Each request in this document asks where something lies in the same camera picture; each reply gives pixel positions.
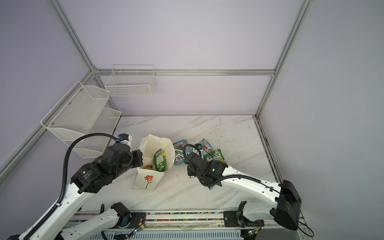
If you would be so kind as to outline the white flowered paper bag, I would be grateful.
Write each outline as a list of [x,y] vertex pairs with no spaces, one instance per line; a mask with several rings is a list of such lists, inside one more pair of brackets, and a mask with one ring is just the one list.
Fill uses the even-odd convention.
[[173,167],[176,150],[168,138],[147,135],[140,142],[143,165],[138,168],[133,188],[152,192]]

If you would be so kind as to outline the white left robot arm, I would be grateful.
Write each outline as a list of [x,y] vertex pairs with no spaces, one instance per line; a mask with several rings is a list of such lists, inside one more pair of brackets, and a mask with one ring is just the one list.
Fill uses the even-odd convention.
[[131,151],[127,144],[116,142],[102,156],[82,166],[61,191],[58,200],[39,220],[20,235],[10,240],[83,240],[112,227],[130,225],[131,212],[121,202],[115,203],[100,215],[75,227],[65,229],[74,214],[101,188],[121,174],[143,165],[140,150]]

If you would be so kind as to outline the pink Fox's fruits candy bag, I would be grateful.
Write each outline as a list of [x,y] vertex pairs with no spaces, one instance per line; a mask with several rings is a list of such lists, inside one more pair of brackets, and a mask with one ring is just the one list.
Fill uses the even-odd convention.
[[144,170],[152,170],[153,166],[152,165],[146,165],[146,166],[142,167],[142,169],[144,169]]

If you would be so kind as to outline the green Fox's Spring Tea bag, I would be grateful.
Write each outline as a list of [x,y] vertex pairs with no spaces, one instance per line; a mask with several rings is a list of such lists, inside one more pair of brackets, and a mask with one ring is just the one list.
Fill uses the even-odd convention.
[[167,158],[164,150],[159,149],[153,158],[152,162],[153,170],[157,172],[164,172],[167,166]]

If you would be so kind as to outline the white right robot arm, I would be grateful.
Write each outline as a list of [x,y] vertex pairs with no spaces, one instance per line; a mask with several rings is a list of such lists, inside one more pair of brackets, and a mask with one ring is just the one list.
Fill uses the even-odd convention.
[[269,214],[280,226],[297,231],[302,199],[293,183],[268,182],[239,172],[220,161],[205,161],[200,155],[186,156],[188,175],[195,176],[208,188],[231,187],[245,192],[271,207]]

